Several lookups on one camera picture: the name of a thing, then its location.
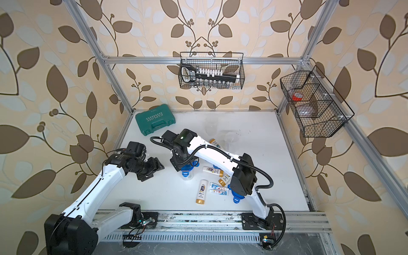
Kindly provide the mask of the white shampoo bottle gold cap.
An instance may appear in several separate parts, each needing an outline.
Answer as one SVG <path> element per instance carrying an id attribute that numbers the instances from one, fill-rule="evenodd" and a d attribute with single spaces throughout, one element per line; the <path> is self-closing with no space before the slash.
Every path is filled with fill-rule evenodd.
<path id="1" fill-rule="evenodd" d="M 214 138 L 210 139 L 210 140 L 209 140 L 209 143 L 212 144 L 213 146 L 219 148 L 219 149 L 222 149 L 222 146 L 221 146 L 221 145 L 217 142 L 217 140 L 214 139 Z"/>

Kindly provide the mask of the white bottle angled gold cap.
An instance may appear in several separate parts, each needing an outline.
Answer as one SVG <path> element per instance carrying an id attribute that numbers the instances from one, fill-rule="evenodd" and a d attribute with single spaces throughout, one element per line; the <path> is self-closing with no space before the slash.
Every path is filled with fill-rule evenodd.
<path id="1" fill-rule="evenodd" d="M 230 179 L 231 179 L 230 175 L 224 174 L 223 177 L 221 177 L 218 182 L 222 187 L 226 187 L 228 185 Z"/>

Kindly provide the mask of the clear plastic container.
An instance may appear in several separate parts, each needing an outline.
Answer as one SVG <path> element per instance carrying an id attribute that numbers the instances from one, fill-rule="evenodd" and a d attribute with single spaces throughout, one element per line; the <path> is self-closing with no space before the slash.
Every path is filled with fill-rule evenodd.
<path id="1" fill-rule="evenodd" d="M 181 175 L 184 181 L 190 181 L 194 177 L 194 172 L 193 171 L 181 171 Z"/>
<path id="2" fill-rule="evenodd" d="M 230 131 L 225 134 L 224 141 L 226 145 L 232 145 L 239 142 L 240 134 L 235 131 Z"/>

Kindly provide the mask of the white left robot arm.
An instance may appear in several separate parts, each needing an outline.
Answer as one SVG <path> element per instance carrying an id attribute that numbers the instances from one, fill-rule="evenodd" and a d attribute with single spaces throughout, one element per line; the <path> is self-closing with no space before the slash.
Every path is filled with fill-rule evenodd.
<path id="1" fill-rule="evenodd" d="M 142 181 L 163 170 L 158 158 L 144 154 L 112 154 L 103 169 L 82 195 L 61 214 L 52 214 L 45 222 L 46 252 L 49 255 L 91 255 L 97 244 L 113 231 L 127 225 L 145 228 L 155 223 L 152 217 L 144 218 L 141 206 L 121 203 L 119 207 L 99 220 L 94 216 L 113 188 L 128 173 L 137 174 Z"/>

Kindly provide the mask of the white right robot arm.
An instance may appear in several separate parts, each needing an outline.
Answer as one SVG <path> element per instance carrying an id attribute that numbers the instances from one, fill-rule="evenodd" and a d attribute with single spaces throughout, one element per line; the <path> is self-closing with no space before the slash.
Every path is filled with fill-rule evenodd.
<path id="1" fill-rule="evenodd" d="M 168 142 L 173 165 L 184 166 L 198 157 L 216 165 L 231 177 L 229 187 L 250 205 L 252 213 L 247 215 L 246 224 L 256 230 L 286 229 L 286 215 L 278 204 L 267 204 L 259 190 L 272 188 L 273 179 L 265 171 L 255 167 L 248 154 L 242 156 L 228 153 L 202 138 L 187 138 L 178 135 Z"/>

